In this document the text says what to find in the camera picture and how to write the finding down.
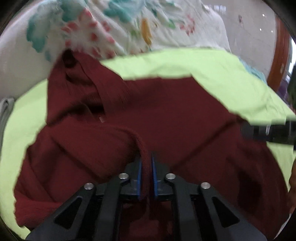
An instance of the metal screw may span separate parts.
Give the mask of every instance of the metal screw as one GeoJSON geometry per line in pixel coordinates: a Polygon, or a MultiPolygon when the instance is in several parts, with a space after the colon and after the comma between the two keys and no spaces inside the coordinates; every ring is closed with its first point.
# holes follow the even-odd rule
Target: metal screw
{"type": "Polygon", "coordinates": [[[168,180],[173,180],[176,178],[176,175],[173,173],[168,173],[167,175],[165,175],[165,178],[168,180]]]}
{"type": "Polygon", "coordinates": [[[123,173],[119,174],[118,177],[120,179],[125,180],[125,179],[128,179],[129,175],[127,173],[123,172],[123,173]]]}
{"type": "Polygon", "coordinates": [[[93,183],[86,183],[84,184],[84,189],[86,190],[91,190],[94,188],[94,184],[93,183]]]}
{"type": "Polygon", "coordinates": [[[209,184],[209,183],[202,183],[200,186],[202,187],[202,189],[209,189],[211,187],[211,184],[209,184]]]}

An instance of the lime green cloth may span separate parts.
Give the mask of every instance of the lime green cloth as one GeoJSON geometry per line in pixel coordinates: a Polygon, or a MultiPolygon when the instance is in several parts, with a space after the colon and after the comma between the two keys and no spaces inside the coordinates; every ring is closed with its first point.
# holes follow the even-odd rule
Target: lime green cloth
{"type": "MultiPolygon", "coordinates": [[[[180,48],[115,58],[102,64],[126,80],[192,75],[230,112],[250,122],[279,120],[284,123],[287,116],[295,118],[289,107],[266,84],[249,74],[239,59],[226,51],[180,48]]],[[[16,101],[4,133],[0,161],[0,213],[5,223],[22,238],[29,231],[18,227],[15,222],[13,188],[27,146],[34,142],[36,133],[45,125],[46,89],[47,81],[42,81],[16,101]]],[[[288,185],[295,157],[293,148],[271,143],[268,146],[288,185]]]]}

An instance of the clothing pile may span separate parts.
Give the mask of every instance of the clothing pile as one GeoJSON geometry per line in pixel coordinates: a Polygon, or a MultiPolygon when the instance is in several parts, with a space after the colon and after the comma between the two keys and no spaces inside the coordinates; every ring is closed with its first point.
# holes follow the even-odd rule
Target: clothing pile
{"type": "Polygon", "coordinates": [[[142,201],[123,211],[120,240],[166,240],[171,211],[149,198],[150,151],[187,182],[211,183],[269,239],[288,217],[286,184],[266,143],[243,139],[243,120],[192,77],[123,81],[67,50],[49,77],[47,111],[15,186],[20,226],[36,227],[85,183],[109,181],[140,152],[142,201]]]}
{"type": "Polygon", "coordinates": [[[38,0],[0,37],[0,98],[46,79],[66,49],[96,59],[176,47],[230,52],[224,22],[201,0],[38,0]]]}

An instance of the red towel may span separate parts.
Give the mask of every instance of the red towel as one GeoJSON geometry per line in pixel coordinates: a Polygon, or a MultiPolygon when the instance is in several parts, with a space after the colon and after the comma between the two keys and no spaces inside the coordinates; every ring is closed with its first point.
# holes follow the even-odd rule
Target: red towel
{"type": "MultiPolygon", "coordinates": [[[[188,182],[211,183],[269,239],[288,217],[287,188],[264,142],[244,140],[241,119],[192,77],[123,81],[92,57],[66,51],[49,77],[47,125],[26,153],[16,219],[36,227],[87,182],[107,182],[149,151],[188,182]]],[[[120,240],[164,240],[170,210],[146,199],[124,210],[120,240]]]]}

